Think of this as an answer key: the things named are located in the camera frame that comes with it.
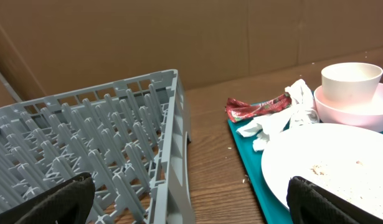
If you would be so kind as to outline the cream plastic cup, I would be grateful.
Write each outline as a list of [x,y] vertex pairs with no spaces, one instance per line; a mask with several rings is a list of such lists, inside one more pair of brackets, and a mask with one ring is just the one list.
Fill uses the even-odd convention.
[[362,62],[345,62],[324,67],[321,83],[324,97],[334,103],[366,103],[372,100],[383,69]]

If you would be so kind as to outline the red snack wrapper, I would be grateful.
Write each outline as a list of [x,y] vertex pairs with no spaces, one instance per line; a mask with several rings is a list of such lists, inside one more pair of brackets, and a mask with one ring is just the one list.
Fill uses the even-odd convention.
[[272,114],[287,109],[291,105],[291,97],[288,93],[284,93],[272,100],[250,105],[234,98],[228,98],[225,111],[228,118],[233,123],[246,119]]

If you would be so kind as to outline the white paper napkin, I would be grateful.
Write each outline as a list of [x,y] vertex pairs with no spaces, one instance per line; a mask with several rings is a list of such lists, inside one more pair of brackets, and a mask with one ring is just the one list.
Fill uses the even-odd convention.
[[252,146],[255,152],[263,151],[267,144],[280,134],[286,125],[290,128],[319,123],[314,97],[302,79],[285,88],[291,104],[285,109],[253,118],[248,124],[237,129],[245,138],[255,136]]

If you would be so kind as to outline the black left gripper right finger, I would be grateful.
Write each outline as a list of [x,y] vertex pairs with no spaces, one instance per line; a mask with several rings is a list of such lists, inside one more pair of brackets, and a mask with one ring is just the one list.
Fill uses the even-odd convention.
[[383,219],[300,176],[289,180],[286,202],[294,224],[383,224]]

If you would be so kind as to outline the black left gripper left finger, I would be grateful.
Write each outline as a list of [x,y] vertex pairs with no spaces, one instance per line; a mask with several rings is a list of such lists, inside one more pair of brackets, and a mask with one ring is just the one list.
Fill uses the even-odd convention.
[[0,224],[85,224],[93,205],[95,184],[83,172],[0,214]]

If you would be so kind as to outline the pink plastic bowl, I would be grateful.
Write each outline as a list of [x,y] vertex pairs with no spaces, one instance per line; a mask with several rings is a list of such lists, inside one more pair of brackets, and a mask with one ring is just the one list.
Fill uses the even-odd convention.
[[317,87],[313,95],[322,122],[383,131],[383,83],[377,86],[371,102],[362,105],[335,106],[324,97],[322,86]]

